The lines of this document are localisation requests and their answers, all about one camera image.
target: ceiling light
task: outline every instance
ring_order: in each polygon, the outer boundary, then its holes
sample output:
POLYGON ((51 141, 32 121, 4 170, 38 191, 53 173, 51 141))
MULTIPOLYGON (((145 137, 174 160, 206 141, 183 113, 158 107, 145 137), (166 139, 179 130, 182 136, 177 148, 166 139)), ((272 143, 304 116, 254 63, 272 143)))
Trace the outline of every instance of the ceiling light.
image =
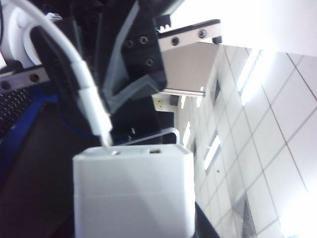
POLYGON ((202 96, 198 96, 196 98, 196 104, 197 104, 197 108, 200 107, 201 103, 202 103, 203 97, 202 96))
POLYGON ((204 169, 207 170, 209 165, 211 164, 214 155, 217 151, 217 149, 219 148, 220 145, 220 140, 219 140, 219 136, 216 135, 216 137, 214 138, 213 142, 211 143, 211 147, 209 147, 209 150, 207 152, 207 155, 205 157, 205 161, 204 161, 204 169))
POLYGON ((183 135, 183 145, 186 148, 190 137, 190 122, 187 122, 187 126, 183 135))
POLYGON ((183 109, 184 108, 184 106, 185 106, 185 101, 186 101, 186 96, 182 96, 182 98, 181 98, 181 100, 180 100, 180 103, 181 103, 181 109, 183 109))
POLYGON ((261 87, 261 82, 270 69, 274 53, 264 50, 252 50, 245 67, 237 82, 237 88, 241 92, 242 105, 261 87))

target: screw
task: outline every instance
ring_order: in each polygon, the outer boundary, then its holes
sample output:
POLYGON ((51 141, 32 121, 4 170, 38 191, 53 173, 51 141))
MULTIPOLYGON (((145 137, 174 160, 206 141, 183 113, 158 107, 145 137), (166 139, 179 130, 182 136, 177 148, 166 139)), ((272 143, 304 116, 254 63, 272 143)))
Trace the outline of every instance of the screw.
POLYGON ((172 42, 172 45, 173 45, 173 46, 177 46, 178 43, 179 43, 178 37, 174 37, 171 42, 172 42))
POLYGON ((204 30, 204 29, 202 29, 202 30, 200 30, 200 31, 198 32, 198 37, 201 38, 201 39, 202 39, 202 38, 205 38, 206 35, 207 35, 207 31, 204 30))
POLYGON ((11 88, 11 84, 7 81, 2 81, 0 83, 1 88, 3 88, 4 90, 9 90, 11 88))
POLYGON ((33 82, 33 83, 36 83, 40 80, 40 77, 37 75, 37 74, 31 74, 29 76, 29 79, 33 82))
POLYGON ((152 65, 154 64, 154 61, 152 59, 146 59, 145 64, 149 67, 152 67, 152 65))
POLYGON ((124 46, 126 48, 132 48, 134 46, 134 43, 133 43, 133 41, 128 40, 128 41, 124 42, 124 46))
POLYGON ((146 36, 141 36, 139 41, 142 45, 145 45, 148 43, 149 39, 146 36))

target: screw hole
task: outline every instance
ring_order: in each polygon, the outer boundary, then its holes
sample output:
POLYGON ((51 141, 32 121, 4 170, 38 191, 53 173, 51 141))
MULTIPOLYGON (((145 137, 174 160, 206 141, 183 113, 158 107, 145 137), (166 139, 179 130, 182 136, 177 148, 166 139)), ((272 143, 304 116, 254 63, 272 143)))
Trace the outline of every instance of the screw hole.
POLYGON ((200 30, 200 31, 198 32, 198 37, 201 38, 201 39, 205 38, 206 35, 207 35, 207 31, 204 30, 204 29, 203 29, 203 30, 200 30))
POLYGON ((33 82, 33 83, 36 83, 40 80, 40 77, 37 75, 37 74, 31 74, 29 76, 29 79, 33 82))
POLYGON ((177 46, 179 43, 178 37, 174 37, 171 42, 172 42, 172 45, 177 46))
POLYGON ((146 36, 141 36, 139 41, 142 45, 145 45, 149 41, 149 39, 146 36))
POLYGON ((152 59, 146 59, 145 64, 149 67, 151 67, 154 64, 154 61, 152 59))

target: fluorescent light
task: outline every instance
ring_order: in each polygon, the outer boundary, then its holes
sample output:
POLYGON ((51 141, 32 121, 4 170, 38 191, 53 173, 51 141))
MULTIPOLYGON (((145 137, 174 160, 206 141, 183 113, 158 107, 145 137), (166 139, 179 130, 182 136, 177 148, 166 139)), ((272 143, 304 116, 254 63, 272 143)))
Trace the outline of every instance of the fluorescent light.
POLYGON ((183 109, 184 108, 184 106, 185 106, 185 101, 186 101, 186 96, 182 96, 182 98, 181 98, 181 100, 180 100, 180 103, 181 103, 181 109, 183 109))
POLYGON ((196 99, 196 104, 197 104, 197 108, 200 107, 200 104, 202 103, 203 97, 202 96, 198 96, 196 99))
POLYGON ((186 148, 190 137, 190 122, 187 122, 187 126, 183 135, 183 145, 186 148))
POLYGON ((210 163, 212 162, 212 159, 213 159, 213 157, 214 157, 219 145, 220 145, 220 140, 219 140, 219 136, 217 135, 214 138, 214 140, 213 140, 213 142, 211 144, 211 147, 209 148, 209 151, 208 151, 208 153, 206 155, 206 158, 205 158, 205 161, 204 161, 204 169, 205 170, 208 169, 210 163))
POLYGON ((308 193, 292 198, 292 201, 284 209, 283 215, 279 218, 285 238, 317 237, 316 199, 308 193))
POLYGON ((237 81, 238 91, 241 91, 245 82, 247 81, 248 76, 252 70, 252 67, 253 67, 259 53, 260 53, 259 49, 252 49, 252 51, 248 57, 248 60, 247 60, 246 64, 244 65, 242 72, 240 74, 240 77, 237 81))
MULTIPOLYGON (((269 71, 269 68, 274 57, 274 53, 271 51, 261 50, 258 53, 258 50, 256 50, 254 54, 252 54, 252 52, 250 54, 250 62, 253 60, 254 63, 251 66, 251 71, 249 72, 247 77, 245 77, 247 73, 241 73, 241 75, 244 74, 244 76, 240 76, 239 81, 237 82, 238 90, 242 91, 241 101, 243 106, 246 104, 247 101, 249 101, 252 98, 256 91, 261 87, 261 82, 263 81, 267 72, 269 71)), ((248 65, 245 68, 250 68, 249 59, 246 64, 248 65)))

